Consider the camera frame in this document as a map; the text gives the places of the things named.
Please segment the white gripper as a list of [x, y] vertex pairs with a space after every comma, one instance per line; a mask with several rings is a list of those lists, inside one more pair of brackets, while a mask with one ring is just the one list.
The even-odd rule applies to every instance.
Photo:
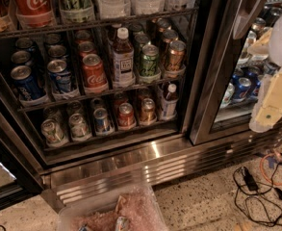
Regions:
[[[282, 15], [273, 28], [266, 30], [248, 47], [251, 55], [266, 55], [282, 67]], [[270, 130], [282, 117], [282, 68], [274, 75], [265, 74], [254, 105], [249, 128], [256, 133]]]

